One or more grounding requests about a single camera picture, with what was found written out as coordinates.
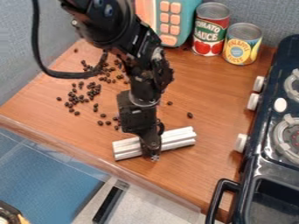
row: stove burner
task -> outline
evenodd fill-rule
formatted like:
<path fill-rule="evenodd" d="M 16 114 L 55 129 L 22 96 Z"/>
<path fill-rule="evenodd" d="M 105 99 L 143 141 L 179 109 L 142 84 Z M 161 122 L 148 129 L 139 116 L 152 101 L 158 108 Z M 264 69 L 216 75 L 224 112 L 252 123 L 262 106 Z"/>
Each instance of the stove burner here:
<path fill-rule="evenodd" d="M 289 161 L 299 164 L 299 117 L 285 115 L 273 134 L 275 148 Z"/>
<path fill-rule="evenodd" d="M 284 90 L 288 97 L 299 102 L 299 69 L 294 69 L 292 74 L 284 81 Z"/>

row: tomato sauce can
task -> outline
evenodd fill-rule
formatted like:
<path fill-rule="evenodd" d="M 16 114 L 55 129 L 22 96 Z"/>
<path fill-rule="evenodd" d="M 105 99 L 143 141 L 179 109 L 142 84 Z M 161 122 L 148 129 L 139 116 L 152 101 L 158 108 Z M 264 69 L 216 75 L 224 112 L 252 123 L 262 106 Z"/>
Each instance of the tomato sauce can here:
<path fill-rule="evenodd" d="M 255 24 L 233 24 L 227 30 L 223 58 L 234 65 L 249 65 L 257 58 L 261 40 L 261 29 Z"/>
<path fill-rule="evenodd" d="M 213 56 L 222 53 L 230 11 L 222 3 L 202 3 L 196 9 L 192 50 Z"/>

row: toy stove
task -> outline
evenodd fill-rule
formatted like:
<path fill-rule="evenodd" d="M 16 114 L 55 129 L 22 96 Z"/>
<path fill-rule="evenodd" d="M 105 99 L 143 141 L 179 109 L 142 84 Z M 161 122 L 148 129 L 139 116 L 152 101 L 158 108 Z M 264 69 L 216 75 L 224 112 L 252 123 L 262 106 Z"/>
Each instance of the toy stove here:
<path fill-rule="evenodd" d="M 244 153 L 240 183 L 221 179 L 206 224 L 214 223 L 225 191 L 234 193 L 226 223 L 299 224 L 299 35 L 285 38 L 268 76 L 257 77 L 247 108 L 256 110 Z"/>

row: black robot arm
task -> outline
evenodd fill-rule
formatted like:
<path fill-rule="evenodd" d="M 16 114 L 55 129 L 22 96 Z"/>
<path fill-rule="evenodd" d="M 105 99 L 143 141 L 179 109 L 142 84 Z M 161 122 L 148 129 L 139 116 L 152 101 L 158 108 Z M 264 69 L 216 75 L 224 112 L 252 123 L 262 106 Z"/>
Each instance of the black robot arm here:
<path fill-rule="evenodd" d="M 38 8 L 38 0 L 32 1 L 33 6 Z M 92 45 L 104 50 L 96 69 L 101 69 L 108 53 L 122 60 L 131 85 L 130 91 L 117 96 L 122 131 L 138 135 L 143 153 L 156 158 L 160 153 L 160 136 L 163 133 L 163 124 L 156 121 L 156 105 L 168 84 L 173 81 L 173 70 L 165 58 L 160 38 L 135 14 L 131 0 L 60 2 L 62 8 L 78 21 L 81 35 Z M 39 11 L 34 11 L 32 49 L 46 74 L 56 78 L 88 78 L 99 72 L 63 73 L 43 67 L 37 44 L 39 22 L 36 21 L 36 14 L 39 16 Z"/>

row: black handle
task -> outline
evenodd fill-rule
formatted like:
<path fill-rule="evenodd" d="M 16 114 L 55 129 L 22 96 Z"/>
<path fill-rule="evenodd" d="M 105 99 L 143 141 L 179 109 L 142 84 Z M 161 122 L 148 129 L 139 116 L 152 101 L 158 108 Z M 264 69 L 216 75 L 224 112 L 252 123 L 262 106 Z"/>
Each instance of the black handle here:
<path fill-rule="evenodd" d="M 205 224 L 214 224 L 216 213 L 219 208 L 220 201 L 224 192 L 236 193 L 240 189 L 240 184 L 233 182 L 229 179 L 221 179 L 216 185 L 214 194 L 212 196 L 212 201 L 209 207 L 209 211 L 205 218 Z"/>

